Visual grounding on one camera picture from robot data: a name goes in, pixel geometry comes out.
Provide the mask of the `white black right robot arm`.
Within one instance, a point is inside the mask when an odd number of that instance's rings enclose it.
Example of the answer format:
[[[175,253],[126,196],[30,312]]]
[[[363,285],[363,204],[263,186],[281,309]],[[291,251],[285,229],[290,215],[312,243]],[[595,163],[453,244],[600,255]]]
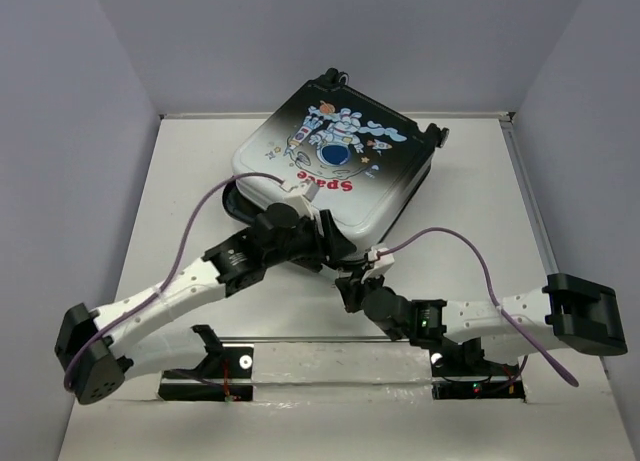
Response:
[[[392,341],[431,351],[464,344],[460,360],[473,373],[554,349],[605,357],[628,350],[615,291],[564,273],[498,301],[409,300],[385,286],[383,277],[339,278],[336,287],[347,312],[363,312]]]

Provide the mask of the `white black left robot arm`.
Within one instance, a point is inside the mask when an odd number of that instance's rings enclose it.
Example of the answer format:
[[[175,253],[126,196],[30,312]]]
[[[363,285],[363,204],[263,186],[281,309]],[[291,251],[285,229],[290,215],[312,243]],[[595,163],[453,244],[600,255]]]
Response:
[[[301,215],[275,203],[189,265],[173,265],[162,283],[98,308],[83,303],[69,308],[54,345],[63,386],[79,404],[94,404],[146,373],[157,356],[150,346],[164,326],[261,282],[271,267],[324,266],[356,250],[329,211]]]

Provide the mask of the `small space print suitcase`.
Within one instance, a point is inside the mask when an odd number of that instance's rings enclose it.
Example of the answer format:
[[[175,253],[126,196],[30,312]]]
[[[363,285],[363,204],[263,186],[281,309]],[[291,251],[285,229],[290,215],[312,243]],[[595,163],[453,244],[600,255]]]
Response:
[[[305,82],[235,150],[231,167],[238,179],[224,189],[223,206],[249,224],[284,195],[267,174],[315,183],[314,207],[329,210],[357,248],[334,265],[350,270],[384,241],[448,135],[435,123],[420,127],[330,68]]]

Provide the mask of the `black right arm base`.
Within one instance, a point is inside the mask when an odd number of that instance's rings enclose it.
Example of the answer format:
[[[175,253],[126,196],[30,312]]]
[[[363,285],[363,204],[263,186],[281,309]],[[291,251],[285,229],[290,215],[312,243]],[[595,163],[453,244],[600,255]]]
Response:
[[[521,400],[524,363],[488,361],[479,341],[443,346],[430,354],[434,400]]]

